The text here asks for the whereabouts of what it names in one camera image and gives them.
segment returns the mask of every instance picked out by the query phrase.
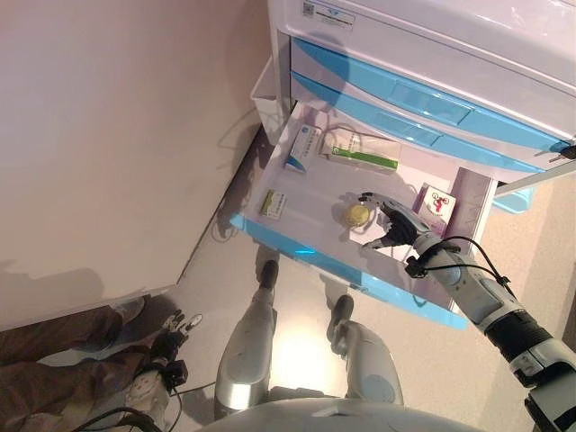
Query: white drawer cabinet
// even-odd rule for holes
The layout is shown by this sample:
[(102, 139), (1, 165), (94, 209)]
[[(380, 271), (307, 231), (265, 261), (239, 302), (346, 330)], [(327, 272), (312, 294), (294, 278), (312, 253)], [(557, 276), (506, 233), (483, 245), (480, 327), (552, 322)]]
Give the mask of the white drawer cabinet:
[[(407, 247), (361, 249), (341, 224), (342, 212), (367, 191), (412, 206), (428, 183), (457, 198), (446, 235), (480, 240), (498, 181), (510, 183), (509, 189), (574, 170), (566, 158), (551, 159), (573, 145), (576, 77), (559, 82), (566, 74), (538, 75), (528, 70), (533, 65), (496, 61), (498, 48), (481, 55), (486, 47), (470, 47), (465, 40), (450, 45), (443, 34), (431, 36), (438, 22), (416, 29), (406, 16), (402, 21), (367, 0), (269, 0), (268, 5), (273, 42), (268, 67), (274, 70), (263, 73), (254, 94), (265, 94), (265, 81), (270, 85), (274, 77), (274, 94), (265, 100), (274, 113), (283, 111), (283, 121), (275, 124), (285, 126), (273, 139), (276, 149), (260, 184), (233, 222), (269, 247), (373, 297), (463, 328), (464, 318), (441, 286), (432, 278), (412, 280), (404, 272)], [(446, 16), (456, 7), (446, 3)], [(398, 14), (409, 14), (400, 9)], [(460, 13), (463, 20), (470, 18), (471, 11)], [(566, 13), (573, 15), (573, 8), (567, 6)], [(574, 29), (564, 23), (559, 25), (569, 37)], [(474, 25), (475, 32), (483, 29), (481, 23)], [(511, 34), (509, 40), (506, 34), (500, 37), (503, 45), (520, 43)], [(521, 45), (536, 49), (529, 38)], [(576, 65), (567, 52), (558, 68)], [(550, 109), (559, 114), (551, 115)], [(284, 162), (303, 124), (397, 140), (399, 168), (386, 175), (317, 155), (305, 175), (286, 170)], [(276, 127), (270, 135), (277, 132)], [(285, 194), (278, 220), (261, 214), (269, 190)]]

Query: shoe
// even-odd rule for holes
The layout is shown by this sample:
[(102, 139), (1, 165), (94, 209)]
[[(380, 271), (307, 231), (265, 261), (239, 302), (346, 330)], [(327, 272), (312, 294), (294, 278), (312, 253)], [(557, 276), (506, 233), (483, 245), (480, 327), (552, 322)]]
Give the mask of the shoe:
[(122, 326), (125, 326), (140, 315), (145, 305), (146, 299), (139, 297), (138, 299), (126, 301), (125, 303), (111, 304), (110, 307), (122, 317)]

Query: blue drawer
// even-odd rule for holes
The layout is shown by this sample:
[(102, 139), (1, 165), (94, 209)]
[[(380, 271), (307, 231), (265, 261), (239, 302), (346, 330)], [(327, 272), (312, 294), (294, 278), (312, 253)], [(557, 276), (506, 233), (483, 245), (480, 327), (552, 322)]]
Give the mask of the blue drawer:
[(238, 229), (245, 231), (249, 236), (268, 247), (276, 249), (288, 257), (312, 264), (333, 275), (346, 279), (354, 288), (375, 299), (387, 302), (397, 308), (439, 322), (448, 327), (465, 329), (467, 326), (467, 320), (460, 315), (404, 291), (397, 286), (361, 272), (351, 265), (338, 261), (312, 247), (305, 246), (292, 238), (287, 238), (279, 232), (243, 217), (241, 214), (235, 214), (230, 222)]
[(320, 100), (339, 109), (342, 113), (358, 119), (360, 122), (368, 124), (384, 133), (408, 140), (414, 144), (433, 149), (449, 156), (485, 166), (531, 174), (544, 172), (543, 169), (537, 166), (529, 165), (488, 148), (415, 123), (412, 120), (387, 112), (347, 94), (342, 94), (295, 72), (292, 72), (292, 76), (298, 83), (316, 95)]
[(329, 49), (294, 39), (298, 48), (341, 79), (411, 113), (463, 131), (541, 151), (560, 152), (568, 143), (520, 121), (487, 110)]

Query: brown trousers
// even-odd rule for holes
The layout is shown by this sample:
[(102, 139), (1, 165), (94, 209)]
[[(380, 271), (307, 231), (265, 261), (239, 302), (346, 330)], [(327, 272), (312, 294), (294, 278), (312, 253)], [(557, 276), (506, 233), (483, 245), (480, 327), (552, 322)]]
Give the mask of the brown trousers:
[(69, 348), (105, 347), (121, 328), (120, 315), (106, 306), (0, 333), (0, 430), (69, 431), (127, 387), (148, 358), (145, 346), (73, 366), (36, 363)]

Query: robotic hand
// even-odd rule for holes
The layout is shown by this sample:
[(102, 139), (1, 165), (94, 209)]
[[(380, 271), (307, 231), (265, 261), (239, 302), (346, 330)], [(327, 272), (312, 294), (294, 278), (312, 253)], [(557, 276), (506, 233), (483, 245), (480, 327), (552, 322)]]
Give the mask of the robotic hand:
[(387, 196), (362, 193), (390, 218), (386, 235), (364, 245), (386, 248), (412, 245), (419, 258), (407, 260), (411, 277), (430, 272), (461, 311), (488, 337), (508, 361), (512, 373), (532, 390), (526, 408), (542, 432), (576, 431), (576, 354), (538, 326), (507, 286), (508, 279), (490, 277), (460, 248), (443, 241), (418, 215)]

